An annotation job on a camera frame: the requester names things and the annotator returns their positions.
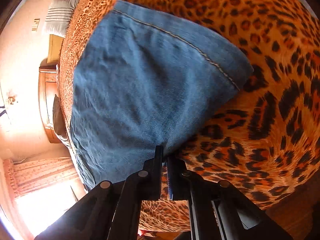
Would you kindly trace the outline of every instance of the stitching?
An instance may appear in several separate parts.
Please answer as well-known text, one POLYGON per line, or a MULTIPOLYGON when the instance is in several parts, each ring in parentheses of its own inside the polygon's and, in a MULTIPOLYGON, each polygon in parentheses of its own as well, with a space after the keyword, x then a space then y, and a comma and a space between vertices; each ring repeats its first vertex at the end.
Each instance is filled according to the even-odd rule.
POLYGON ((132 20, 134 20, 134 21, 136 21, 136 22, 139 22, 139 23, 142 23, 142 24, 145 24, 145 25, 154 27, 154 28, 156 28, 156 29, 158 29, 158 30, 160 30, 160 31, 162 31, 162 32, 165 32, 165 33, 167 33, 167 34, 169 34, 169 35, 171 35, 171 36, 179 39, 180 41, 183 41, 184 43, 188 44, 189 46, 193 47, 193 48, 196 49, 202 56, 204 56, 204 58, 205 58, 207 61, 209 61, 209 63, 210 63, 211 65, 216 66, 217 69, 218 69, 226 78, 228 78, 229 81, 236 87, 236 89, 240 91, 240 89, 238 88, 238 86, 236 85, 236 83, 232 80, 232 78, 231 78, 230 76, 228 76, 228 75, 223 71, 223 69, 220 67, 220 65, 219 65, 218 63, 213 62, 211 59, 209 59, 209 57, 207 56, 207 54, 205 54, 204 52, 202 52, 202 51, 201 51, 199 48, 197 48, 196 46, 192 45, 190 42, 184 40, 183 38, 181 38, 181 37, 179 37, 179 36, 177 36, 177 35, 174 35, 174 34, 168 32, 168 31, 166 31, 166 30, 163 30, 163 29, 161 29, 161 28, 159 28, 159 27, 157 27, 157 26, 154 26, 154 25, 149 24, 149 23, 141 22, 141 21, 139 21, 138 19, 133 18, 133 17, 131 17, 130 15, 128 15, 128 14, 126 14, 126 13, 120 12, 120 11, 118 11, 118 10, 116 10, 116 9, 113 9, 113 10, 116 11, 116 12, 118 12, 118 13, 121 13, 121 14, 129 17, 129 18, 131 18, 132 20))

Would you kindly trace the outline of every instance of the leopard print blanket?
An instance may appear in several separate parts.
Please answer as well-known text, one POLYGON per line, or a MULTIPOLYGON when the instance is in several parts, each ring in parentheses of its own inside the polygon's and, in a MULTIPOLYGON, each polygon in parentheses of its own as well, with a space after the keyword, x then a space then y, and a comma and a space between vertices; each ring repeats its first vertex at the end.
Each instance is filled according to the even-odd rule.
MULTIPOLYGON (((60 55, 67 127, 73 71, 117 0, 81 0, 60 55)), ((298 0, 126 0, 203 25, 238 46, 254 72, 244 89, 181 149, 190 170, 227 179, 260 208, 279 202, 320 166, 319 21, 298 0)), ((186 202, 144 202, 140 229, 189 230, 186 202)))

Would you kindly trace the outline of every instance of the blue denim garment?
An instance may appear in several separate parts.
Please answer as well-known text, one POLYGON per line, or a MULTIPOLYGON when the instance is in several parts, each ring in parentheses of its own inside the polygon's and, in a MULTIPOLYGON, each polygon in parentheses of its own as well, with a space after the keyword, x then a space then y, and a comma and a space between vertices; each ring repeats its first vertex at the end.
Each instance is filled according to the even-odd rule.
POLYGON ((87 186, 126 179, 156 145, 177 150, 251 73, 210 29, 119 0, 74 72, 70 133, 87 186))

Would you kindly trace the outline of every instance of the white pillow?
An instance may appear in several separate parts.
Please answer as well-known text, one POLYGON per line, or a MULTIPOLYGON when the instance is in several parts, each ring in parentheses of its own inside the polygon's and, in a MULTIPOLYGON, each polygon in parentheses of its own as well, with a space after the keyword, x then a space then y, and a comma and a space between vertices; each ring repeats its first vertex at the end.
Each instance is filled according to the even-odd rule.
POLYGON ((53 0, 42 33, 65 37, 73 12, 80 0, 53 0))

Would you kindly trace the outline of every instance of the curtain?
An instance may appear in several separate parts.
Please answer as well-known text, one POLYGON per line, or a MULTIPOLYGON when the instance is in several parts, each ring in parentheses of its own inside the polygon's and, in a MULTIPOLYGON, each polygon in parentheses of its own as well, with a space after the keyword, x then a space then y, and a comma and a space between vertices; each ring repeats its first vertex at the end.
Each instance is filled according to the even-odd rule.
POLYGON ((71 158, 53 158, 14 164, 4 160, 4 174, 13 198, 79 178, 71 158))

